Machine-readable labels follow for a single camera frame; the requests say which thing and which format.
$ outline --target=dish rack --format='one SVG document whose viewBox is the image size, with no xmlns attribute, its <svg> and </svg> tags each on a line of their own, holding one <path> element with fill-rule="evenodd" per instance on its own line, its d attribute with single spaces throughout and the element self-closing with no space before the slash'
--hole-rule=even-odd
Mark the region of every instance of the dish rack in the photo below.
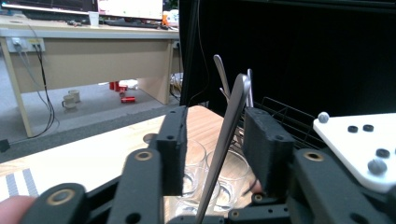
<svg viewBox="0 0 396 224">
<path fill-rule="evenodd" d="M 271 99 L 264 97 L 260 105 L 255 104 L 259 109 L 268 112 L 288 133 L 295 139 L 294 147 L 321 149 L 326 144 L 320 139 L 313 129 L 315 117 L 301 110 L 293 108 Z M 235 130 L 233 141 L 230 144 L 230 150 L 242 153 L 242 143 L 244 137 L 243 116 L 240 124 Z"/>
</svg>

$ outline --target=desk leg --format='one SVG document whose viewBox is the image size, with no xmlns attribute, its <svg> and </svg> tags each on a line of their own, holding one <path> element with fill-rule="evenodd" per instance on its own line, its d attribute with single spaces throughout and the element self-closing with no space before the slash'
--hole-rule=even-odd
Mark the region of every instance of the desk leg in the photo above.
<svg viewBox="0 0 396 224">
<path fill-rule="evenodd" d="M 0 38 L 0 44 L 1 44 L 1 48 L 3 50 L 3 56 L 4 56 L 4 60 L 5 60 L 6 66 L 7 66 L 9 79 L 11 80 L 12 89 L 14 90 L 15 98 L 18 103 L 18 108 L 21 111 L 23 125 L 25 127 L 27 136 L 32 137 L 33 136 L 32 129 L 30 127 L 29 119 L 27 118 L 26 109 L 23 104 L 20 87 L 18 85 L 18 81 L 15 76 L 15 71 L 14 71 L 14 68 L 12 65 L 11 57 L 9 56 L 9 50 L 8 50 L 6 39 L 3 37 Z"/>
<path fill-rule="evenodd" d="M 173 47 L 172 40 L 168 40 L 167 61 L 162 77 L 138 78 L 139 88 L 154 97 L 163 105 L 169 104 L 170 75 L 172 73 Z"/>
</svg>

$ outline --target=clear glass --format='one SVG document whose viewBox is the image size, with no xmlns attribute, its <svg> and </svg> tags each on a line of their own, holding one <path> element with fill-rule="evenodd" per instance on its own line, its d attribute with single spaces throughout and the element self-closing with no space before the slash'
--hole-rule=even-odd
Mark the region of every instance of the clear glass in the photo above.
<svg viewBox="0 0 396 224">
<path fill-rule="evenodd" d="M 188 139 L 183 178 L 183 197 L 191 197 L 205 176 L 206 149 L 199 142 Z"/>
<path fill-rule="evenodd" d="M 183 196 L 176 197 L 172 201 L 172 211 L 174 217 L 177 216 L 195 216 L 198 211 L 198 206 L 202 198 L 202 192 L 204 190 L 205 178 L 207 176 L 207 170 L 204 168 L 197 168 L 203 170 L 201 173 L 203 176 L 200 178 L 200 182 L 197 184 L 197 188 L 191 194 L 183 194 Z M 214 214 L 214 208 L 216 205 L 216 201 L 219 197 L 219 182 L 216 184 L 215 189 L 213 190 L 212 197 L 210 198 L 209 205 L 206 209 L 207 215 Z"/>
<path fill-rule="evenodd" d="M 210 167 L 214 151 L 206 156 L 206 165 Z M 250 167 L 246 159 L 234 152 L 228 151 L 223 166 L 219 174 L 219 197 L 216 201 L 215 211 L 225 212 L 233 209 L 235 203 L 241 195 Z"/>
</svg>

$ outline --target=desk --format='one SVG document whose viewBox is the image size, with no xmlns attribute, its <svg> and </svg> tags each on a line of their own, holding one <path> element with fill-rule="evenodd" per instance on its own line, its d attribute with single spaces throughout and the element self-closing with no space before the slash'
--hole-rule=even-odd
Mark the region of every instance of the desk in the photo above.
<svg viewBox="0 0 396 224">
<path fill-rule="evenodd" d="M 0 16 L 0 43 L 28 136 L 33 134 L 21 94 L 37 89 L 19 54 L 9 52 L 8 37 L 44 39 L 49 90 L 136 78 L 142 91 L 166 105 L 170 74 L 179 68 L 178 52 L 174 54 L 172 46 L 178 40 L 177 31 L 107 25 L 74 27 L 59 21 Z M 42 80 L 36 53 L 23 56 L 35 80 Z"/>
<path fill-rule="evenodd" d="M 149 119 L 108 133 L 98 134 L 60 147 L 0 164 L 0 176 L 30 168 L 39 192 L 55 185 L 74 182 L 87 191 L 95 189 L 122 172 L 125 158 L 134 150 L 146 148 L 143 137 L 157 133 L 163 116 Z M 187 117 L 188 138 L 200 142 L 207 152 L 215 149 L 223 118 L 202 106 L 189 108 Z M 0 182 L 0 192 L 7 187 Z M 250 195 L 241 198 L 236 206 L 245 206 Z"/>
</svg>

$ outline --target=monitor screen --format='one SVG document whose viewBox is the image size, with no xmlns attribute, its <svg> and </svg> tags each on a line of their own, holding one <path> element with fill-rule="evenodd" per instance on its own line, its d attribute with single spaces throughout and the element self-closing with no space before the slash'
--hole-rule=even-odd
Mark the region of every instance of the monitor screen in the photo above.
<svg viewBox="0 0 396 224">
<path fill-rule="evenodd" d="M 163 0 L 98 0 L 101 16 L 147 20 L 163 19 Z"/>
<path fill-rule="evenodd" d="M 96 0 L 2 0 L 1 8 L 88 15 L 96 10 Z"/>
</svg>

